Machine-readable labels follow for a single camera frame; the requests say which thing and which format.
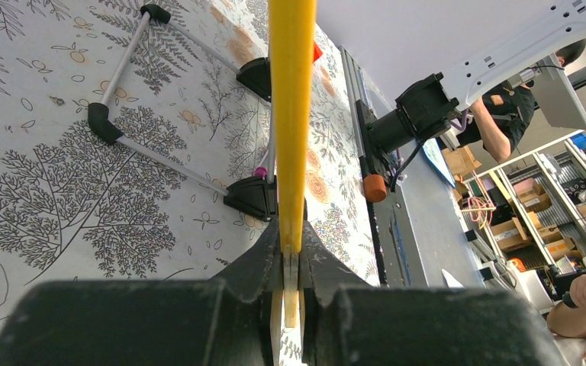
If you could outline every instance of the yellow stick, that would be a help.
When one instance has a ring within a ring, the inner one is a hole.
[[[316,0],[270,0],[269,12],[285,324],[293,327],[297,319],[297,264],[302,244]]]

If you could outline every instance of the silver metal rod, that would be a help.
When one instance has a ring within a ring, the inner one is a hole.
[[[174,28],[175,30],[183,33],[184,36],[192,40],[197,46],[203,49],[203,51],[213,56],[215,59],[218,59],[221,63],[223,63],[228,69],[230,69],[235,74],[239,74],[239,69],[233,65],[227,58],[223,57],[217,50],[213,49],[212,47],[205,44],[202,40],[198,39],[195,35],[190,33],[189,30],[185,29],[181,24],[176,23],[175,21],[170,21],[168,26]]]
[[[266,152],[266,181],[271,184],[275,180],[275,123],[272,116],[271,103],[271,127],[269,129],[269,150]]]
[[[150,22],[150,19],[151,15],[149,12],[143,14],[143,18],[140,19],[140,24],[138,24],[136,33],[134,33],[134,36],[131,38],[131,42],[129,42],[127,49],[124,51],[122,59],[118,64],[118,68],[115,70],[113,78],[111,78],[109,86],[107,87],[107,90],[105,90],[105,94],[102,95],[102,100],[100,101],[100,103],[108,105],[109,101],[111,100],[111,96],[115,93],[115,90],[118,88],[118,83],[120,82],[120,77],[122,77],[124,68],[127,67],[127,65],[129,64],[129,59],[131,58],[131,55],[134,54],[136,46],[140,42],[140,38],[143,36],[143,33]]]
[[[343,68],[345,70],[345,81],[347,84],[347,96],[349,98],[349,111],[352,115],[352,124],[354,139],[356,140],[356,150],[358,156],[365,156],[365,149],[362,146],[362,138],[360,135],[360,125],[356,117],[356,91],[354,90],[354,78],[356,75],[353,72],[353,59],[343,47],[340,48],[340,54],[343,57]]]
[[[177,162],[174,162],[174,161],[166,158],[165,156],[162,156],[159,153],[157,153],[151,149],[146,148],[143,145],[140,145],[139,143],[137,143],[136,141],[133,141],[132,139],[126,137],[125,135],[121,136],[116,141],[125,145],[129,149],[132,149],[133,151],[136,151],[136,152],[138,152],[138,153],[140,153],[140,154],[142,154],[142,155],[144,155],[144,156],[146,156],[156,162],[159,162],[160,164],[163,164],[164,166],[178,172],[181,175],[184,175],[184,176],[186,176],[186,177],[188,177],[198,183],[201,183],[202,185],[205,185],[206,187],[209,187],[210,189],[213,189],[213,190],[219,192],[223,196],[228,195],[227,189],[209,181],[208,179],[206,179],[202,175],[199,175],[199,174],[193,172],[192,170],[187,169],[185,166],[180,165]]]

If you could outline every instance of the black t-shirt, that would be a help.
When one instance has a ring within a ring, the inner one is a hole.
[[[509,139],[511,152],[514,151],[531,123],[536,106],[536,99],[529,89],[519,86],[513,92],[514,94],[511,95],[509,91],[498,85],[482,96],[484,106],[493,116],[495,124]],[[481,140],[475,120],[457,136],[457,139],[460,147]]]

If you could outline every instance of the person's arm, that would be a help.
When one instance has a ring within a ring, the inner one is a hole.
[[[586,339],[586,274],[573,280],[569,293],[578,308],[559,303],[547,316],[547,327],[559,336]]]
[[[469,108],[475,117],[475,124],[479,129],[481,141],[484,143],[486,151],[495,159],[496,162],[502,163],[511,155],[511,142],[504,135],[500,127],[497,126],[484,102],[479,98]]]

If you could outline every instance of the floral tablecloth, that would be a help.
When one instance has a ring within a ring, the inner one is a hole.
[[[234,65],[267,54],[265,0],[158,0]],[[139,23],[140,0],[0,0],[0,328],[35,284],[209,278],[264,229],[210,188],[89,130]],[[329,250],[378,283],[340,52],[318,28],[307,151],[309,221]],[[152,24],[111,103],[128,137],[215,183],[250,176],[269,106],[188,38]],[[299,364],[299,330],[281,364]]]

